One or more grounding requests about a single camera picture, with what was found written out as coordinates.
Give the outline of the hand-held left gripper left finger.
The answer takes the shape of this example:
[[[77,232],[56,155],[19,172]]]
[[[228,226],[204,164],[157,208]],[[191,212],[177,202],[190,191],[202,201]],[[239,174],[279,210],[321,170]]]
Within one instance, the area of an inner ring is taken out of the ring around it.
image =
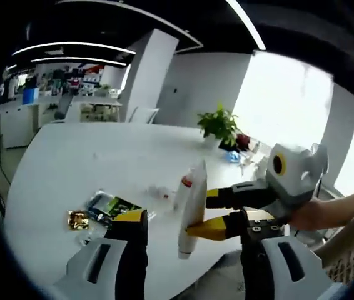
[[[103,237],[83,246],[51,286],[53,299],[144,299],[148,214],[126,211]]]

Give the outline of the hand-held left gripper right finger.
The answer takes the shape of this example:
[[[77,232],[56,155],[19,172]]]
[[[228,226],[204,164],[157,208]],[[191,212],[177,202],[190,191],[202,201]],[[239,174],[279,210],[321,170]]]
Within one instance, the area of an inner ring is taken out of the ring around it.
[[[328,299],[336,284],[321,259],[266,211],[249,210],[241,236],[246,299]]]

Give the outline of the person's right hand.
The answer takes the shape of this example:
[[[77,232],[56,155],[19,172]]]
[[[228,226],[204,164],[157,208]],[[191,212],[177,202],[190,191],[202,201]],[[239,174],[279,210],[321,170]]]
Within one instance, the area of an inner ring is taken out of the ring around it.
[[[288,224],[304,231],[327,229],[329,225],[325,214],[325,204],[323,201],[313,198],[292,213]]]

